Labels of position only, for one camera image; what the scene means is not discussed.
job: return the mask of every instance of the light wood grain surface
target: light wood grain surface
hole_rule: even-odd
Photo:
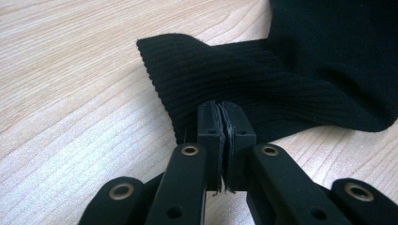
[[[107,181],[164,171],[174,132],[138,38],[223,44],[270,21],[268,1],[0,1],[0,224],[76,224]],[[398,203],[398,123],[275,143],[321,185],[354,177]],[[245,194],[209,194],[206,224],[253,224]]]

